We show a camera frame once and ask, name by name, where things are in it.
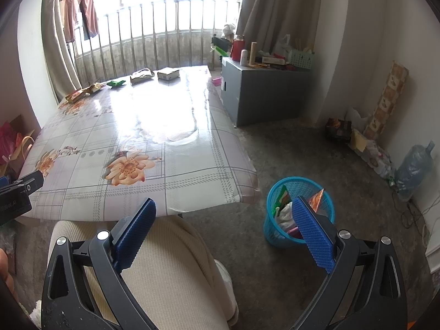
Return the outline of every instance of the curtain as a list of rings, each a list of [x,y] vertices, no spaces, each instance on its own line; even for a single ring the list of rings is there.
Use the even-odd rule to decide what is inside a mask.
[[[61,23],[59,0],[43,0],[41,5],[41,35],[46,64],[59,101],[81,88],[73,68]]]
[[[257,42],[258,50],[272,52],[277,41],[290,34],[290,44],[301,47],[315,40],[321,0],[243,0],[237,34],[244,35],[246,48]]]

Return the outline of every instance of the finger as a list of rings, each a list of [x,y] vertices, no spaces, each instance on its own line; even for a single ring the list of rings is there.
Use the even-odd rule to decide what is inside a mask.
[[[6,283],[7,287],[9,288],[9,291],[11,292],[11,294],[13,294],[14,293],[14,279],[12,279],[12,276],[10,274],[7,275],[5,283]]]
[[[0,248],[0,277],[6,280],[8,276],[7,272],[7,255],[3,249]]]

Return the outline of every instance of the red thermos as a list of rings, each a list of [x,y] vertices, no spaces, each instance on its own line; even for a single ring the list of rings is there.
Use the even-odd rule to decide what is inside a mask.
[[[245,48],[245,37],[242,35],[235,35],[234,43],[232,43],[232,50],[230,51],[230,57],[233,61],[239,62],[241,57],[241,51]]]

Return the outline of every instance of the beige corduroy pants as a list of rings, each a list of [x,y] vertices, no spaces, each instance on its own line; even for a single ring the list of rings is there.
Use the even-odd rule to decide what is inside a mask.
[[[82,241],[112,227],[110,222],[59,221],[49,257],[61,236]],[[224,268],[221,272],[197,231],[180,217],[167,216],[155,220],[122,277],[160,330],[224,330],[236,323],[238,307],[232,284],[224,282]],[[93,269],[86,268],[86,274],[103,317],[116,323]]]

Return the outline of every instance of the gray cabinet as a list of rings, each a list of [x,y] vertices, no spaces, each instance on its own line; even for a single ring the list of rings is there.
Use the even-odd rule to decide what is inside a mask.
[[[240,66],[223,58],[221,99],[236,126],[298,117],[310,93],[310,71]]]

